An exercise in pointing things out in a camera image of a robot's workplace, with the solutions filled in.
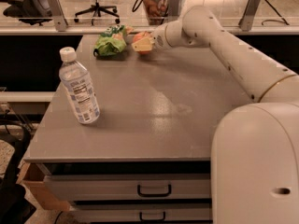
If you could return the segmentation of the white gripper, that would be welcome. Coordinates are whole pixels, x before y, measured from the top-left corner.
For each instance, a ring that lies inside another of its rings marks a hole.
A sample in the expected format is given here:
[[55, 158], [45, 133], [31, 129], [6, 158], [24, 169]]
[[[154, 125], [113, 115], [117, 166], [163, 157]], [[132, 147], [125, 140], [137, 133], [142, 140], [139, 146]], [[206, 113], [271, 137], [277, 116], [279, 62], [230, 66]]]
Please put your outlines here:
[[154, 29], [151, 36], [139, 37], [132, 43], [133, 50], [136, 52], [151, 51], [153, 45], [156, 49], [171, 49], [166, 39], [166, 29], [168, 24], [162, 24]]

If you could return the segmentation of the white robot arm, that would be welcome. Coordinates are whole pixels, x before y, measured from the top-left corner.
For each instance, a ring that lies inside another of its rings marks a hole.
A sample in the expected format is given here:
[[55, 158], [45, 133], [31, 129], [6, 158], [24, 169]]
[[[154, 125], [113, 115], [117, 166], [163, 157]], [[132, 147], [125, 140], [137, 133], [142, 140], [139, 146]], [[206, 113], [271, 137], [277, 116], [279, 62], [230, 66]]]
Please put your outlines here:
[[251, 102], [230, 111], [211, 146], [213, 224], [299, 224], [299, 75], [189, 8], [136, 52], [207, 46]]

